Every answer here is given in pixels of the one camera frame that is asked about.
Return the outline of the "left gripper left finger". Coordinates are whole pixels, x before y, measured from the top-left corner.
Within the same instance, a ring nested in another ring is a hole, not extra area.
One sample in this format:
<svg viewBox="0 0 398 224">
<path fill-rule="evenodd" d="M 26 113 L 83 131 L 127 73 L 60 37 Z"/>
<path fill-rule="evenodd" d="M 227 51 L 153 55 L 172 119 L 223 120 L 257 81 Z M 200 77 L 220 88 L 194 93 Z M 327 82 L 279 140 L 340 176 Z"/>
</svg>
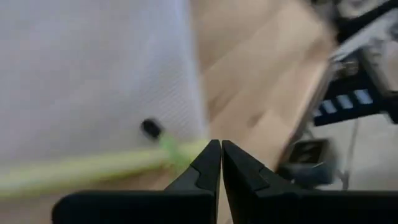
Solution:
<svg viewBox="0 0 398 224">
<path fill-rule="evenodd" d="M 61 198 L 56 224 L 216 223 L 221 144 L 211 140 L 188 168 L 163 190 L 86 190 Z"/>
</svg>

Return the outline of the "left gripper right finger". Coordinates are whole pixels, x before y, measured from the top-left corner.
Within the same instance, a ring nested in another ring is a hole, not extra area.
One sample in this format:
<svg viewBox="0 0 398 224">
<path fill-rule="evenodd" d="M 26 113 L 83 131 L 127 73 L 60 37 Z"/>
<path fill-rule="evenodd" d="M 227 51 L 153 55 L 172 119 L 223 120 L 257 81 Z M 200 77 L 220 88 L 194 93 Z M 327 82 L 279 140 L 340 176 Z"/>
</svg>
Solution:
<svg viewBox="0 0 398 224">
<path fill-rule="evenodd" d="M 229 140 L 222 160 L 234 223 L 397 223 L 396 191 L 303 189 Z"/>
</svg>

